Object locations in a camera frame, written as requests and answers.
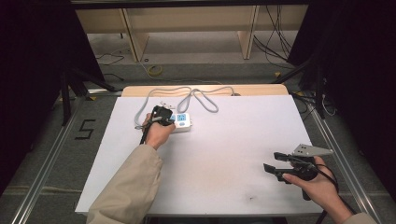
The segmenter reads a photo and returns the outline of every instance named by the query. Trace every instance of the person's right hand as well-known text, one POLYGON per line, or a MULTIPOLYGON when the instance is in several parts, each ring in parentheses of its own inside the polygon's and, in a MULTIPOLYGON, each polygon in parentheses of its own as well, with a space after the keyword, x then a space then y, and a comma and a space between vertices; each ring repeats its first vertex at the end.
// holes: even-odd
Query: person's right hand
MULTIPOLYGON (((325 165, 321 157, 315 157, 315 163, 325 165)), ((330 172, 329 169, 324 166, 318 166, 318 168, 323 173, 333 178, 332 172, 330 172)), ((283 174, 283 178, 291 184, 302 188, 312 201, 329 213, 335 223, 343 223, 352 216, 351 212, 338 196, 335 185, 324 175, 318 174, 317 177, 310 181, 304 181, 295 175, 289 174, 283 174)))
MULTIPOLYGON (((148 113, 146 115, 146 120, 143 125, 148 123, 151 114, 148 113)), ((151 127, 148 130, 148 136, 146 137, 146 145, 154 147, 157 150, 162 144, 164 144, 169 137, 169 134, 176 128, 175 124, 170 124, 168 126, 162 126, 158 122, 154 122, 151 124, 151 127)))

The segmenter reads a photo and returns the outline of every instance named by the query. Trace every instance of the white cable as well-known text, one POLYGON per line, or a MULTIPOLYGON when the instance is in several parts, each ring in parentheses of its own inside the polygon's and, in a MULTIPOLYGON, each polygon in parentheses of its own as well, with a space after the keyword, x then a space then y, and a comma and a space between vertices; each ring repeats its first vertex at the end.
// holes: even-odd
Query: white cable
POLYGON ((326 113, 328 114, 328 115, 330 115, 330 116, 334 116, 335 115, 335 111, 336 111, 336 109, 334 109, 334 112, 332 112, 332 113, 330 113, 327 109, 326 109, 326 106, 324 105, 324 98, 326 97, 326 95, 325 94, 323 94, 323 97, 322 97, 322 105, 323 105, 323 109, 324 109, 324 111, 326 111, 326 113))
POLYGON ((140 127, 142 126, 142 125, 139 123, 139 117, 140 117, 140 115, 142 114, 143 110, 145 109, 145 107, 146 107, 146 105, 147 105, 147 103, 148 103, 148 101, 149 101, 150 95, 151 95, 154 91, 177 91, 177 90, 180 90, 180 89, 189 89, 190 92, 187 94, 187 96, 186 96, 183 100, 180 101, 180 103, 177 104, 177 112, 178 112, 178 113, 185 113, 185 112, 187 111, 187 109, 189 108, 189 105, 190 105, 190 98, 191 98, 192 95, 195 97, 195 99, 198 100, 198 102, 199 102, 207 111, 209 111, 209 112, 211 112, 211 113, 217 113, 217 112, 219 111, 219 107, 218 107, 212 100, 210 100, 209 97, 207 97, 207 96, 205 95, 205 92, 206 92, 206 93, 209 93, 209 92, 214 92, 214 91, 220 91, 220 90, 223 90, 223 89, 231 89, 232 95, 234 95, 233 87, 231 87, 231 86, 221 87, 221 88, 215 89, 215 90, 213 90, 213 91, 201 91, 201 90, 199 90, 199 89, 193 89, 193 90, 192 90, 191 87, 178 87, 178 88, 174 88, 174 89, 154 89, 154 90, 152 90, 152 91, 150 91, 150 92, 148 93, 148 96, 146 97, 146 100, 145 100, 145 102, 143 103, 142 107, 139 109, 139 111, 137 111, 136 115, 134 116, 134 124, 136 125, 136 129, 138 129, 138 128, 140 128, 140 127), (200 92, 200 93, 206 98, 206 100, 207 100, 210 104, 212 104, 212 105, 215 107, 215 109, 209 109, 209 108, 204 104, 204 102, 202 102, 202 101, 199 99, 199 97, 198 97, 197 95, 195 95, 196 92, 200 92), (186 104, 186 108, 185 108, 185 109, 181 109, 181 106, 182 106, 183 104, 186 104))
POLYGON ((177 90, 180 90, 180 89, 189 89, 190 92, 191 92, 191 88, 190 88, 190 87, 178 87, 178 88, 173 88, 173 89, 154 89, 154 90, 150 91, 150 92, 148 93, 148 96, 146 97, 146 100, 145 100, 145 102, 143 103, 142 107, 139 109, 139 111, 137 111, 136 115, 134 116, 134 124, 136 124, 137 126, 142 126, 142 125, 139 123, 139 121, 138 121, 138 120, 139 120, 139 117, 140 117, 140 115, 142 114, 143 110, 145 109, 146 105, 148 104, 150 95, 151 95, 154 91, 177 91, 177 90))

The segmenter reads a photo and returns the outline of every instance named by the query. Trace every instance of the white device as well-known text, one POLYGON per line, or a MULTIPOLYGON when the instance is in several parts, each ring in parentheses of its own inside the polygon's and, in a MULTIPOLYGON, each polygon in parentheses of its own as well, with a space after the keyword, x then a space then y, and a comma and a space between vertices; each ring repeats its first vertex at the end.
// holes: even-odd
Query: white device
POLYGON ((173 114, 171 119, 175 120, 175 130, 173 133, 184 133, 191 129, 192 121, 189 113, 173 114))

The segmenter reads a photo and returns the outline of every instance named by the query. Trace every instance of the white tabletop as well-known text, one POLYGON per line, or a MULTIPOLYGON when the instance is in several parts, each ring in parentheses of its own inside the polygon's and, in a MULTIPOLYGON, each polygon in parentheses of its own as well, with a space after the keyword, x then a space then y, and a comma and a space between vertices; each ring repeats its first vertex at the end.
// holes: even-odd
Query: white tabletop
MULTIPOLYGON (((106 133, 76 212, 87 213, 109 179, 139 144, 134 115, 144 97, 122 97, 106 133)), ((191 99, 188 133, 173 133, 159 154, 162 182, 148 214, 155 216, 285 216, 321 212, 299 188, 278 182, 262 164, 290 168, 274 152, 291 153, 310 140, 288 95, 211 96, 219 113, 191 99)), ((180 97, 151 97, 140 120, 160 101, 176 105, 180 97)))

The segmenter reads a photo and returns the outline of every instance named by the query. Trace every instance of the beige jacket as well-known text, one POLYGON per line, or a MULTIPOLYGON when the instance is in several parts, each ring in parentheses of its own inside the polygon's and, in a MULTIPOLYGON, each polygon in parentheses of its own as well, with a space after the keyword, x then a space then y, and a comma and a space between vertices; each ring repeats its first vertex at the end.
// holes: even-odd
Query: beige jacket
MULTIPOLYGON (((111 178, 88 212, 87 223, 140 223, 160 184, 163 161, 150 146, 140 145, 111 178)), ((373 219, 360 213, 344 224, 374 224, 373 219)))

